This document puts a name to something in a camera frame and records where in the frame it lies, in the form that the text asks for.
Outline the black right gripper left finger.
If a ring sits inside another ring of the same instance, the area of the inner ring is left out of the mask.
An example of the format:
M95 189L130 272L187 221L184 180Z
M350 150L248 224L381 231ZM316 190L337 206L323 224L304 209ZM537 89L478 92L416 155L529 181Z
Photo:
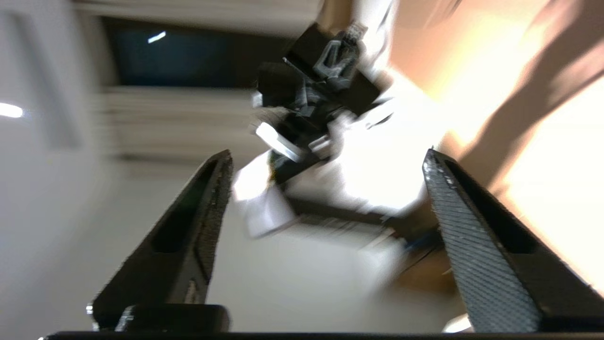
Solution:
M97 331L114 331L131 306L205 301L232 176L233 159L227 149L197 168L89 303L88 315Z

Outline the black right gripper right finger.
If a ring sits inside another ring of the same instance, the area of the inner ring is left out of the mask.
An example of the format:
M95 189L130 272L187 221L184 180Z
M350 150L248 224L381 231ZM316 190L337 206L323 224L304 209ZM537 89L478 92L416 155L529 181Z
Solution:
M454 159L429 149L422 171L475 331L603 332L603 298Z

